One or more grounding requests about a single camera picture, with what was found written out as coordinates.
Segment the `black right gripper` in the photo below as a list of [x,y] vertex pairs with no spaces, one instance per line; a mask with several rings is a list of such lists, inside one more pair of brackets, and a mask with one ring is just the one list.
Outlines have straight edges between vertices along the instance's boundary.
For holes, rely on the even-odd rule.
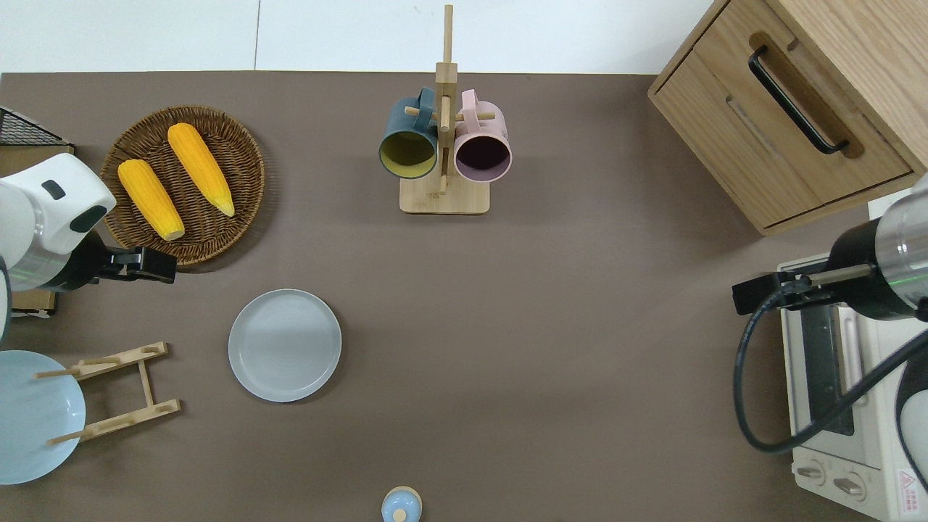
[[[831,285],[831,291],[840,302],[848,304],[862,316],[872,320],[902,320],[916,314],[912,305],[905,303],[885,280],[876,254],[876,218],[858,227],[848,229],[837,238],[826,261],[827,270],[839,270],[853,265],[872,265],[869,276],[840,281]],[[766,272],[732,287],[734,307],[739,316],[755,313],[769,297],[772,310],[794,307],[801,301],[795,293],[796,285],[807,277],[794,270]]]

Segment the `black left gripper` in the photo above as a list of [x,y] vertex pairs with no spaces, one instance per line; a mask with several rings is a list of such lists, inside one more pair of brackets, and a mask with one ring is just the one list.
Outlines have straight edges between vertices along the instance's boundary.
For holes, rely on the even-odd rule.
[[111,281],[175,282],[175,257],[145,246],[107,248],[99,232],[89,231],[72,251],[63,269],[55,276],[55,292],[67,293],[91,283],[112,263],[122,265],[119,272],[109,274]]

